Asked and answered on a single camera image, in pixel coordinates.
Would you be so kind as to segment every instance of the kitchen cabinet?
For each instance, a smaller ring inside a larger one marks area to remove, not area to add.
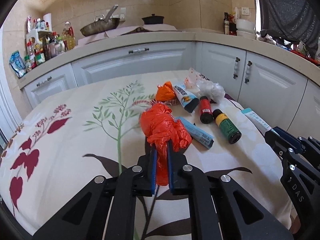
[[[78,86],[120,76],[188,70],[196,65],[195,42],[157,42],[105,51],[72,62]]]
[[[25,92],[32,108],[35,108],[47,97],[76,87],[76,79],[69,63],[34,80],[25,87]]]
[[[310,80],[288,133],[320,140],[320,87]]]
[[[199,72],[223,86],[225,92],[238,100],[244,74],[246,51],[228,46],[203,43]]]
[[[287,130],[297,112],[307,78],[269,58],[247,52],[238,102],[271,127]]]

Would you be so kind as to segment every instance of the white plastic bag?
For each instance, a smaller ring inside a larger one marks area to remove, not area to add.
[[[225,96],[225,91],[219,83],[213,83],[204,75],[190,68],[184,81],[186,89],[197,97],[206,96],[215,102],[219,102]]]

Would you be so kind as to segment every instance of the tablecloth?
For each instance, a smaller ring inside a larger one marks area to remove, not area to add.
[[[0,195],[30,234],[41,227],[97,175],[117,176],[145,154],[139,116],[156,85],[183,81],[187,71],[166,71],[114,78],[51,96],[24,120],[1,157]],[[199,114],[172,106],[214,135],[211,149],[193,140],[185,151],[188,163],[213,176],[229,174],[287,228],[292,203],[280,183],[281,162],[256,127],[224,98],[212,104],[242,132],[230,145],[215,123],[202,124]],[[168,187],[137,200],[135,239],[191,239],[188,199],[173,197]]]

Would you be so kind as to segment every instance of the dark cloth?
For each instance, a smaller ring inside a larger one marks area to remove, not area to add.
[[[318,49],[320,17],[308,0],[259,0],[261,35],[303,41],[312,57]]]

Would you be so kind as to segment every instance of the red leaf print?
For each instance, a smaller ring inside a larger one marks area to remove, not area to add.
[[[54,131],[58,130],[60,127],[62,127],[66,123],[66,121],[68,119],[69,119],[69,117],[53,122],[52,125],[50,126],[50,128],[48,129],[47,133],[50,134],[50,133],[53,133]]]
[[[23,144],[21,144],[21,146],[19,147],[22,148],[22,150],[25,150],[25,149],[30,149],[31,148],[31,143],[32,143],[32,140],[30,139],[30,136],[29,136],[29,139],[26,140]]]
[[[14,161],[10,170],[18,168],[18,166],[22,165],[26,161],[26,158],[27,158],[27,155],[24,152],[20,153],[18,158],[16,158],[16,160]]]
[[[27,167],[27,176],[30,179],[30,176],[33,173],[34,168],[37,166],[39,161],[39,150],[33,150],[29,155],[27,155],[27,159],[24,162],[24,167]]]
[[[18,198],[20,198],[22,193],[22,184],[23,184],[23,181],[21,177],[19,178],[13,177],[10,183],[10,188],[9,188],[10,196],[12,199],[12,203],[17,209],[18,209],[17,200]]]

